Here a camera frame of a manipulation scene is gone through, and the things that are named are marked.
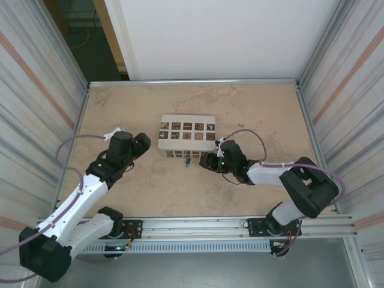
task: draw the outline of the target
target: square picture tile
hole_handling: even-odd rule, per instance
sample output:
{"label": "square picture tile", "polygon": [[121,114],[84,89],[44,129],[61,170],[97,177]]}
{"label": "square picture tile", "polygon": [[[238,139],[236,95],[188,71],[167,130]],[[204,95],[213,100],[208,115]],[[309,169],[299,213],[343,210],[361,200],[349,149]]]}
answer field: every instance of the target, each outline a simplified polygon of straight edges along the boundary
{"label": "square picture tile", "polygon": [[202,132],[195,132],[194,133],[194,139],[195,140],[204,140],[204,133],[202,133]]}
{"label": "square picture tile", "polygon": [[192,130],[192,123],[184,123],[182,128],[183,130]]}
{"label": "square picture tile", "polygon": [[181,123],[180,122],[173,122],[172,123],[172,130],[180,130]]}
{"label": "square picture tile", "polygon": [[207,124],[206,129],[208,131],[215,131],[215,124]]}
{"label": "square picture tile", "polygon": [[166,131],[160,131],[158,134],[159,139],[168,139],[168,132]]}
{"label": "square picture tile", "polygon": [[179,132],[172,132],[170,134],[170,138],[171,139],[179,139],[179,137],[180,137],[180,133]]}
{"label": "square picture tile", "polygon": [[208,141],[215,141],[216,140],[216,134],[215,133],[207,133],[206,134],[206,139]]}
{"label": "square picture tile", "polygon": [[169,129],[169,122],[162,122],[160,124],[160,129]]}
{"label": "square picture tile", "polygon": [[203,131],[204,130],[204,123],[195,123],[194,129],[197,131]]}
{"label": "square picture tile", "polygon": [[191,135],[192,135],[191,132],[183,132],[183,134],[182,134],[182,138],[183,138],[183,139],[190,140],[190,139],[191,139]]}

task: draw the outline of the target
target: wooden table surface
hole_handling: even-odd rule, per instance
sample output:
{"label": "wooden table surface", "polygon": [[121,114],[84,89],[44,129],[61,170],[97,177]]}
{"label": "wooden table surface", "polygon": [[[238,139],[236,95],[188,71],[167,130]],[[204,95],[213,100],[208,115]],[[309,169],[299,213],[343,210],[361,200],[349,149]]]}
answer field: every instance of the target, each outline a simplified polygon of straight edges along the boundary
{"label": "wooden table surface", "polygon": [[[135,162],[87,216],[109,206],[126,217],[184,217],[263,215],[289,198],[283,187],[233,185],[192,159],[186,168],[181,158],[162,157],[157,148],[163,114],[213,115],[217,137],[240,128],[258,132],[268,150],[268,162],[315,160],[293,85],[114,86],[92,88],[79,134],[109,133],[123,126],[134,136],[144,132],[150,150]],[[263,156],[251,133],[234,139],[249,159]],[[77,141],[71,165],[84,172],[108,142]],[[62,199],[78,184],[69,173]]]}

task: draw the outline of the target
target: corrugated metal wall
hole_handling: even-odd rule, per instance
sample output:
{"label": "corrugated metal wall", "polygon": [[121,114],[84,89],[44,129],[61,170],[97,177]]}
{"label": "corrugated metal wall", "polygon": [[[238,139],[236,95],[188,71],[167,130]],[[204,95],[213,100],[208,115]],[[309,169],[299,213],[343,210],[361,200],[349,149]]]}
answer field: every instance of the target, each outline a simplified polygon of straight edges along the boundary
{"label": "corrugated metal wall", "polygon": [[[0,250],[50,214],[62,176],[55,151],[87,91],[49,17],[39,1],[0,2]],[[18,253],[0,258],[0,278],[26,276]]]}
{"label": "corrugated metal wall", "polygon": [[363,254],[384,285],[384,1],[346,1],[301,81],[328,167],[341,175]]}

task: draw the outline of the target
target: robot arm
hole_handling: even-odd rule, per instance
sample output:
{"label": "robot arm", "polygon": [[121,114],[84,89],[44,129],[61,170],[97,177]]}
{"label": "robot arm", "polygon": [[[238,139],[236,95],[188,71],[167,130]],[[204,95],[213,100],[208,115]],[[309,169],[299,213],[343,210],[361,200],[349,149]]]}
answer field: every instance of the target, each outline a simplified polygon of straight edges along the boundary
{"label": "robot arm", "polygon": [[304,216],[316,218],[337,197],[336,184],[323,172],[296,167],[300,164],[316,166],[302,157],[294,163],[263,166],[259,161],[247,160],[234,140],[219,144],[219,153],[205,154],[200,165],[217,173],[232,173],[242,184],[271,184],[283,186],[290,200],[279,203],[266,216],[266,224],[273,234]]}
{"label": "robot arm", "polygon": [[[88,222],[78,223],[150,145],[151,141],[144,133],[133,137],[128,132],[116,132],[110,140],[108,150],[103,151],[87,168],[82,189],[77,186],[64,203],[35,229],[26,227],[20,233],[19,241],[22,242],[38,234],[39,230],[51,226],[20,246],[20,264],[55,282],[65,274],[72,260],[87,245],[105,235],[119,235],[122,214],[108,207],[99,210]],[[65,211],[67,212],[58,221],[54,221]]]}

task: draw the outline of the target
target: white box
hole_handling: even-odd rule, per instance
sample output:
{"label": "white box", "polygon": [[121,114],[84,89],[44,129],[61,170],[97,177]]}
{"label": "white box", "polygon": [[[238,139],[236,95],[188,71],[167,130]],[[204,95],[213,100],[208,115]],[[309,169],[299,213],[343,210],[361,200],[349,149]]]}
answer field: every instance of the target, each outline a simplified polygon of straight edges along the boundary
{"label": "white box", "polygon": [[199,158],[215,150],[215,129],[214,116],[163,115],[158,148],[169,158]]}

